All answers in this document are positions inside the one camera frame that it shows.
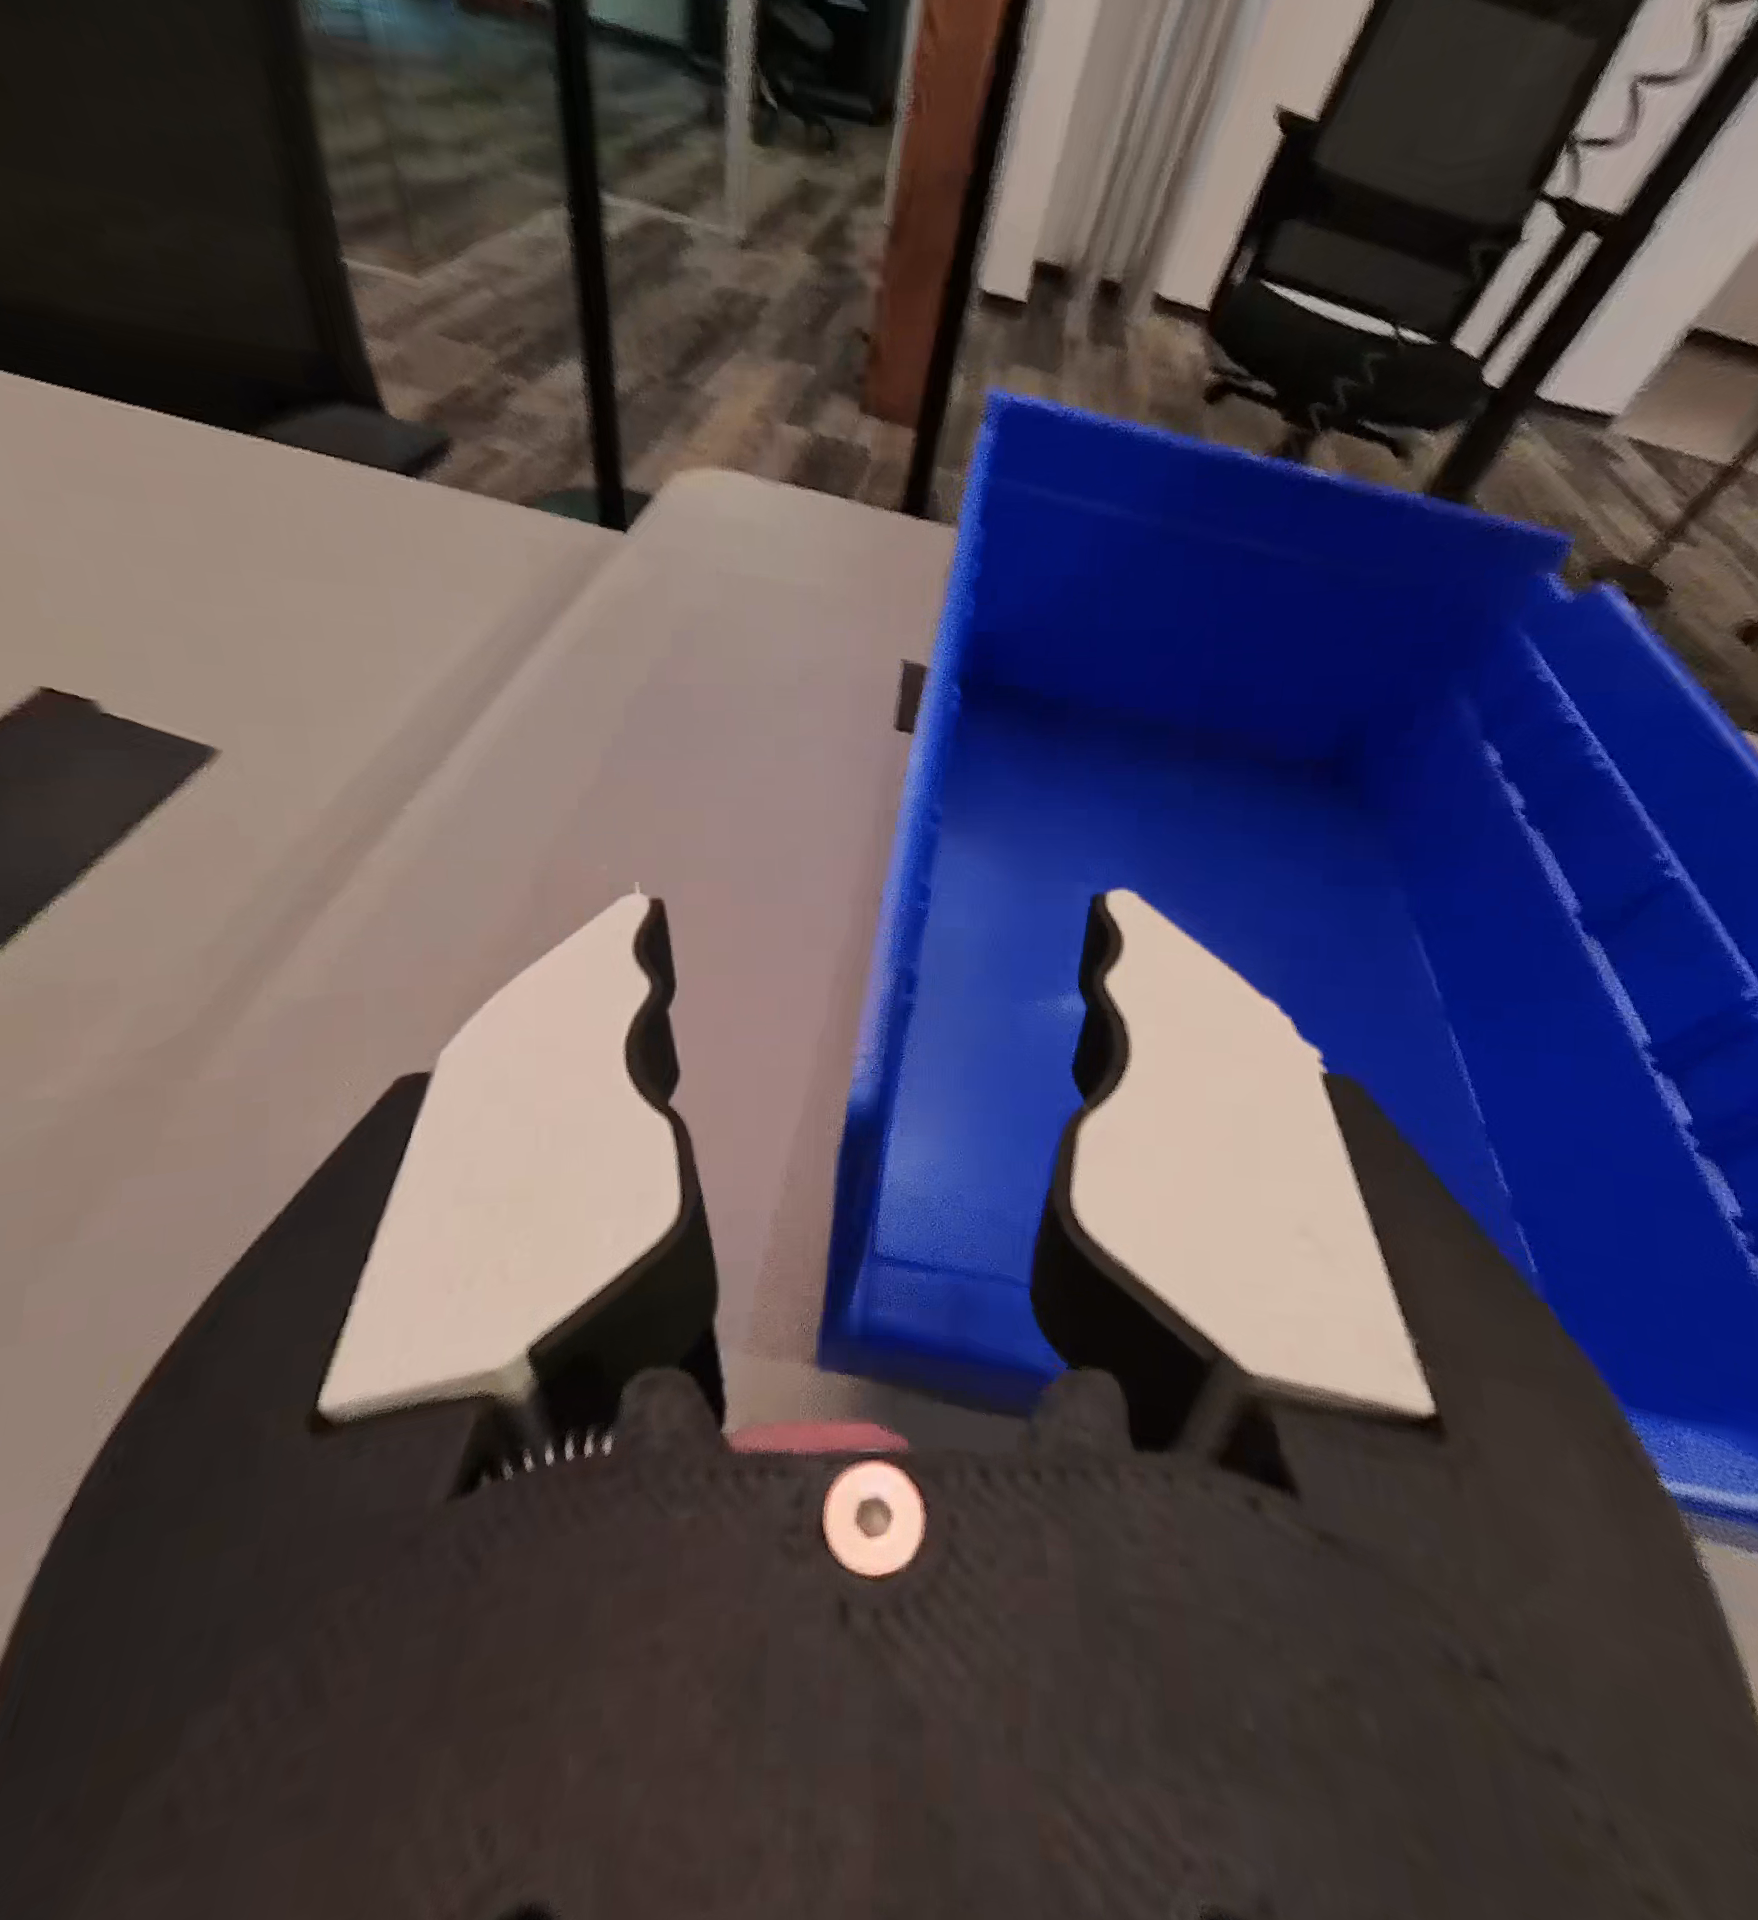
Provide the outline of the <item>blue plastic bin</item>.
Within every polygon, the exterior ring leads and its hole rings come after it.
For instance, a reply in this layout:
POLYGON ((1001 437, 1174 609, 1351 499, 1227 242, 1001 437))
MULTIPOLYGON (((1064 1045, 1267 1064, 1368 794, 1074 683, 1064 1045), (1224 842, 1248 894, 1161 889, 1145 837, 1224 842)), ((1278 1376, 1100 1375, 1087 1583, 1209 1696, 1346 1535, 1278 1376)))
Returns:
POLYGON ((1095 894, 1362 1083, 1758 1526, 1758 747, 1552 532, 1001 393, 919 699, 821 1365, 992 1409, 1095 894))

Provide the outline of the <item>black slanted stand leg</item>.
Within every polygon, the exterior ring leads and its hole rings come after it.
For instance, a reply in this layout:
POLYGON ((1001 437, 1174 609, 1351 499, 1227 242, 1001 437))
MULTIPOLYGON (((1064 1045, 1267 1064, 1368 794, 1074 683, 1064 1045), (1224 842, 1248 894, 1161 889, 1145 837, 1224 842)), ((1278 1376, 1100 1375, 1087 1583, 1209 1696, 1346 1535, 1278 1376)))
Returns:
POLYGON ((1628 207, 1597 229, 1597 242, 1582 269, 1552 307, 1507 381, 1467 421, 1423 491, 1449 501, 1470 501, 1517 425, 1534 406, 1540 389, 1568 356, 1589 322, 1612 300, 1637 251, 1653 237, 1661 218, 1677 199, 1710 148, 1743 113, 1758 84, 1758 5, 1747 33, 1733 43, 1693 110, 1673 132, 1657 162, 1641 180, 1628 207))

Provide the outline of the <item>black railing pole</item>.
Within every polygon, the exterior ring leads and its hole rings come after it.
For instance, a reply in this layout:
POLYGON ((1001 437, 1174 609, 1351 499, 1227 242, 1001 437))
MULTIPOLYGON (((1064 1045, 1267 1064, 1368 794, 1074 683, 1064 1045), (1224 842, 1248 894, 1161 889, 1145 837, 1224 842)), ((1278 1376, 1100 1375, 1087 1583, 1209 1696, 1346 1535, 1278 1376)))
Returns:
POLYGON ((557 117, 579 308, 579 364, 593 469, 593 517, 605 530, 625 532, 632 503, 621 441, 588 15, 583 2, 552 2, 551 10, 557 117))
POLYGON ((940 292, 938 322, 913 425, 911 454, 898 510, 930 517, 940 466, 940 440, 951 399, 965 312, 988 226, 992 187, 1001 164, 1030 2, 1007 2, 1001 12, 988 86, 974 131, 970 169, 940 292))

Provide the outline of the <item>black office chair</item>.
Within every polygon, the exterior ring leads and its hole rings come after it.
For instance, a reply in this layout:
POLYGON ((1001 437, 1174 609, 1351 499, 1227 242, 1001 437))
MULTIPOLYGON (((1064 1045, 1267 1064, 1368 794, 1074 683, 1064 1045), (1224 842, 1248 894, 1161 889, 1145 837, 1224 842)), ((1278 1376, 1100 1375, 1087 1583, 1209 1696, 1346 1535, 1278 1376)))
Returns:
POLYGON ((1317 114, 1280 141, 1205 311, 1203 406, 1282 419, 1276 458, 1333 436, 1408 462, 1488 395, 1460 330, 1532 212, 1565 247, 1605 218, 1544 190, 1632 2, 1380 2, 1317 114))

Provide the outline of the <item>brown wooden post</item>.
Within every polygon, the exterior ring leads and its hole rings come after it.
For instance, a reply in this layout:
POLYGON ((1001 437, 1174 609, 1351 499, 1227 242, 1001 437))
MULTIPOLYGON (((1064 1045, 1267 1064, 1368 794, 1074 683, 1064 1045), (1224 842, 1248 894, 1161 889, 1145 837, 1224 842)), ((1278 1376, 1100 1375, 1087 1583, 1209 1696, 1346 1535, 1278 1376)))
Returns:
POLYGON ((913 423, 931 383, 940 303, 957 253, 1009 12, 1009 2, 917 5, 867 335, 864 406, 875 419, 913 423))

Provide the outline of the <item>black mesh chair back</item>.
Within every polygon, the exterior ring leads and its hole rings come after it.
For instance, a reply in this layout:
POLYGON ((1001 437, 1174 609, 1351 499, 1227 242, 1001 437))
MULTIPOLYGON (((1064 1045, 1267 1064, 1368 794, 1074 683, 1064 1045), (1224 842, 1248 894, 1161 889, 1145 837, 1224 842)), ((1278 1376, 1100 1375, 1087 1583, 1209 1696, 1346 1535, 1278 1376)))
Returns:
POLYGON ((378 386, 300 7, 0 2, 0 371, 421 475, 378 386))

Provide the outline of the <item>black flat pad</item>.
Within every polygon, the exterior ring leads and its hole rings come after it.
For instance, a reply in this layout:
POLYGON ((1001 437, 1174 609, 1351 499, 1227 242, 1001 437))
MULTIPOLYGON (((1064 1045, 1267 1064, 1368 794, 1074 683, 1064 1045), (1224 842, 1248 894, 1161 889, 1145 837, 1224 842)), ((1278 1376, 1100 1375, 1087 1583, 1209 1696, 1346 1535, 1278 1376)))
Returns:
POLYGON ((218 749, 41 687, 0 713, 0 950, 218 749))

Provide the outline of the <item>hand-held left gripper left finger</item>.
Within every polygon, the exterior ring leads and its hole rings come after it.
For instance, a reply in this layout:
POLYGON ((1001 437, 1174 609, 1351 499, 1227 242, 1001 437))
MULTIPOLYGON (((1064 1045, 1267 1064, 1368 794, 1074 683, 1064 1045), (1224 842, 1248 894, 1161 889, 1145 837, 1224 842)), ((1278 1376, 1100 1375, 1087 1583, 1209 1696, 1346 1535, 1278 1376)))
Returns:
POLYGON ((721 1424, 674 995, 665 903, 625 892, 442 1046, 319 1390, 324 1424, 481 1401, 523 1435, 610 1435, 654 1369, 691 1380, 721 1424))

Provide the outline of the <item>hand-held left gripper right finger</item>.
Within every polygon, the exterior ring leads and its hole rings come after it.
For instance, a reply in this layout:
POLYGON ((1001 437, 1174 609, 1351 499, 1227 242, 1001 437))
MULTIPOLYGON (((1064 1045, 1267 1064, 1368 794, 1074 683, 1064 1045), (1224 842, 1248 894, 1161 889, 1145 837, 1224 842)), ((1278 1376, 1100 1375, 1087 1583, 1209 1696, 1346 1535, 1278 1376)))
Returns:
POLYGON ((1136 1447, 1227 1447, 1270 1405, 1423 1427, 1438 1404, 1323 1056, 1144 894, 1095 894, 1036 1322, 1117 1383, 1136 1447))

